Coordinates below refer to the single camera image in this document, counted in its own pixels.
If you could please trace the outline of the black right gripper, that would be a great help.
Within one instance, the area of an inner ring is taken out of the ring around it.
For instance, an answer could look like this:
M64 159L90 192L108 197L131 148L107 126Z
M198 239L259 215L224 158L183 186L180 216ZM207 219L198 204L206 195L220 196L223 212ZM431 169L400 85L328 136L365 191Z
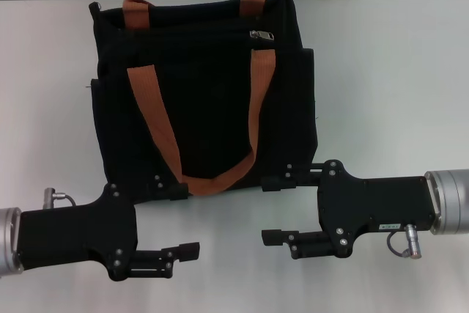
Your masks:
M355 240L370 232L418 231L432 226L436 212L427 181L422 176L360 179L340 161L288 163L279 174L263 177L263 191L318 186L318 213L322 232L262 230L265 246L287 244L291 258L352 254Z

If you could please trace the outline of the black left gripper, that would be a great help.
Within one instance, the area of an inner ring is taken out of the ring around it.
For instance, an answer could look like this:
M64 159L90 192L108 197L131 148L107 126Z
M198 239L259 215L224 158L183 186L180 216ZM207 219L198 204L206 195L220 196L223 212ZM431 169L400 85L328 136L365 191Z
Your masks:
M189 191L187 184L170 174L154 174L134 184L130 195L138 204L187 199ZM113 281L170 279L174 262L199 258L199 242L136 251L137 242L133 203L123 192L106 185L101 196L86 205L23 212L17 250L24 270L95 261Z

